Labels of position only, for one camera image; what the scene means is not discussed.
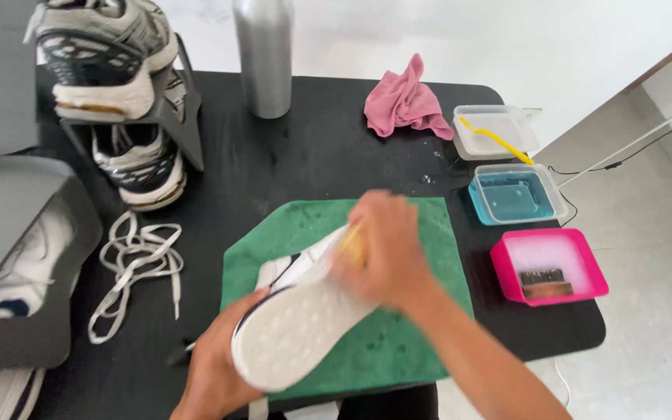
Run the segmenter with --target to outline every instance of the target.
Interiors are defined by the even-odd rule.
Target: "aluminum bottle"
[[[233,0],[232,10],[248,109],[279,118],[292,99],[292,0]]]

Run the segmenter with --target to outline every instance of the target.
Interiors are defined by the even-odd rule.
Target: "dark pants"
[[[338,420],[437,420],[437,386],[400,389],[364,397],[345,398]],[[269,420],[284,420],[283,413],[271,413]]]

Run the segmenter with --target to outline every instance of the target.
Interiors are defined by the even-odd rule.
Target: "black table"
[[[93,254],[72,298],[71,356],[47,373],[32,419],[168,418],[182,394],[187,370],[166,367],[165,358],[182,338],[198,336],[217,315],[223,252],[279,205],[357,198],[370,188],[446,197],[476,319],[522,360],[594,348],[605,339],[595,301],[531,308],[505,300],[490,248],[505,231],[558,224],[481,225],[467,186],[473,168],[489,162],[455,162],[453,143],[430,131],[397,129],[387,140],[378,138],[367,129],[362,113],[377,81],[295,77],[292,109],[276,120],[258,119],[248,112],[238,74],[197,72],[196,83],[203,97],[206,172],[189,173],[177,203],[140,215],[144,224],[183,226],[175,246],[186,261],[181,318],[173,320],[169,281],[138,282],[117,335],[102,345],[91,345],[89,315],[114,283],[112,273]],[[43,145],[39,153],[75,168],[107,230],[126,207],[56,125],[50,110],[51,84],[39,69]],[[428,85],[448,121],[456,105],[502,104],[489,87]],[[343,396],[279,401],[271,404],[271,410],[292,410]]]

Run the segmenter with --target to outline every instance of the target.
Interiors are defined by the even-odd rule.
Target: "pink container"
[[[608,294],[609,285],[585,236],[577,229],[531,229],[506,232],[491,249],[491,261],[505,298],[530,306],[585,301]],[[518,272],[561,268],[574,294],[529,301]]]

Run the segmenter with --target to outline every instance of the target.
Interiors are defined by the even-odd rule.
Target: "green towel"
[[[445,199],[409,201],[419,206],[419,238],[429,267],[473,317]],[[253,291],[258,269],[266,261],[299,253],[346,224],[356,202],[294,201],[277,208],[225,252],[221,307]],[[447,371],[422,333],[401,315],[378,309],[350,329],[307,377],[269,399],[430,382],[443,377],[447,377]]]

